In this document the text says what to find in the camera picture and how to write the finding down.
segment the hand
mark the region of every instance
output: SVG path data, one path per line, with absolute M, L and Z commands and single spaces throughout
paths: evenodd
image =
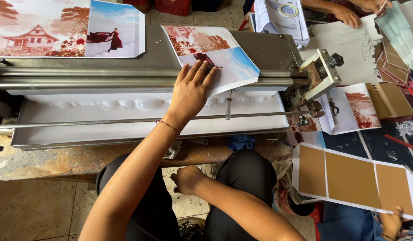
M 364 12 L 373 12 L 378 17 L 380 17 L 385 13 L 386 10 L 386 7 L 383 7 L 382 10 L 379 12 L 379 9 L 382 7 L 384 3 L 385 0 L 363 0 L 361 1 L 360 7 Z M 391 0 L 388 0 L 388 2 L 386 2 L 386 5 L 389 8 L 392 8 Z
M 358 28 L 360 26 L 360 18 L 345 6 L 335 4 L 332 13 L 337 19 L 342 20 L 345 25 L 351 25 L 351 28 Z
M 206 178 L 208 176 L 202 173 L 197 166 L 180 168 L 177 170 L 177 174 L 172 173 L 171 175 L 172 181 L 177 185 L 174 192 L 184 195 L 195 195 L 195 190 L 199 183 Z
M 379 213 L 383 234 L 394 239 L 400 234 L 402 226 L 400 214 L 402 211 L 401 207 L 396 207 L 393 214 Z
M 214 67 L 202 82 L 207 67 L 208 61 L 201 63 L 198 60 L 190 70 L 188 70 L 188 63 L 186 63 L 178 74 L 172 93 L 171 105 L 162 118 L 163 122 L 175 128 L 178 132 L 182 131 L 185 125 L 199 113 L 206 103 L 206 93 L 217 73 L 217 67 Z

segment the red string bracelet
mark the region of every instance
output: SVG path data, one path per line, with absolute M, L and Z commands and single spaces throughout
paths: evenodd
M 174 129 L 172 126 L 170 126 L 170 125 L 168 125 L 168 124 L 164 123 L 164 122 L 163 122 L 163 121 L 161 121 L 161 120 L 157 120 L 157 121 L 156 121 L 156 124 L 157 124 L 158 122 L 161 122 L 161 123 L 163 123 L 163 124 L 165 124 L 165 125 L 169 126 L 171 129 L 175 130 L 175 132 L 176 132 L 178 135 L 180 135 L 180 133 L 179 133 L 176 129 Z

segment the metal rod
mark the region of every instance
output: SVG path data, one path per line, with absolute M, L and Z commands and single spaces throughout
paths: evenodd
M 311 114 L 314 111 L 300 111 L 300 112 L 269 112 L 256 114 L 232 114 L 232 118 L 240 117 L 257 117 L 257 116 L 274 116 L 274 115 L 288 115 L 288 114 Z M 195 116 L 193 120 L 209 120 L 225 118 L 225 114 Z M 127 120 L 90 120 L 90 121 L 73 121 L 73 122 L 55 122 L 55 123 L 32 123 L 32 124 L 9 124 L 0 125 L 0 129 L 13 128 L 29 128 L 29 127 L 67 127 L 67 126 L 84 126 L 84 125 L 98 125 L 98 124 L 118 124 L 118 123 L 139 123 L 139 122 L 154 122 L 161 118 L 146 118 L 146 119 L 127 119 Z
M 101 88 L 164 88 L 173 87 L 175 78 L 64 78 L 31 77 L 0 78 L 1 90 L 53 90 L 53 89 L 101 89 Z M 310 85 L 310 79 L 259 78 L 245 87 L 290 87 Z
M 1 67 L 5 77 L 174 77 L 180 69 L 147 68 L 60 68 L 60 67 Z M 288 70 L 261 70 L 263 78 L 307 78 L 307 72 Z

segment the red dress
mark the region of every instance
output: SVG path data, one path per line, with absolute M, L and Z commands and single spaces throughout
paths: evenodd
M 113 38 L 111 39 L 111 47 L 110 49 L 113 50 L 117 50 L 117 48 L 121 48 L 122 47 L 122 41 L 120 40 L 120 38 L 118 37 L 118 32 L 113 31 L 111 33 L 111 35 L 113 35 Z

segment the blue cloth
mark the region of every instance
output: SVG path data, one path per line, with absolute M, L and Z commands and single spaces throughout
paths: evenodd
M 368 210 L 324 202 L 323 222 L 318 223 L 321 241 L 386 241 L 382 227 Z
M 226 145 L 232 151 L 241 149 L 253 149 L 256 140 L 249 135 L 232 135 L 229 136 L 230 142 Z

